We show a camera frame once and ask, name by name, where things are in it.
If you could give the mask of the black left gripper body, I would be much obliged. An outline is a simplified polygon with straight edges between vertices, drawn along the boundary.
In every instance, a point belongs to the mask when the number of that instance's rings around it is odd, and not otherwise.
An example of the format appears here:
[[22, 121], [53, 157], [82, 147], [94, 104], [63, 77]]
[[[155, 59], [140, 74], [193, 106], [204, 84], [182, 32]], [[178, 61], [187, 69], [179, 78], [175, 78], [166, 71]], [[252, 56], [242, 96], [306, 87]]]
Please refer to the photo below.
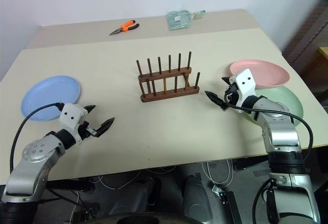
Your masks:
[[91, 129], [87, 121], [84, 121], [81, 125], [79, 125], [78, 134], [81, 137], [81, 139], [86, 139], [90, 136], [99, 137], [98, 132]]

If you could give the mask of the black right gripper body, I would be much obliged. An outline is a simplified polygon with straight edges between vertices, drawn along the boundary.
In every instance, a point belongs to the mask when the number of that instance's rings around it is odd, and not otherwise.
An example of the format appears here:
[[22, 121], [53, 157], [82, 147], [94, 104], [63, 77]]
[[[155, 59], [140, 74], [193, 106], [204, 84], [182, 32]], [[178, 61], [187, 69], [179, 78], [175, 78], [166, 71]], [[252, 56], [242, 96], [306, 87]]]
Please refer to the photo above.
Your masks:
[[234, 82], [228, 86], [224, 93], [224, 101], [228, 107], [239, 107], [239, 98], [238, 85]]

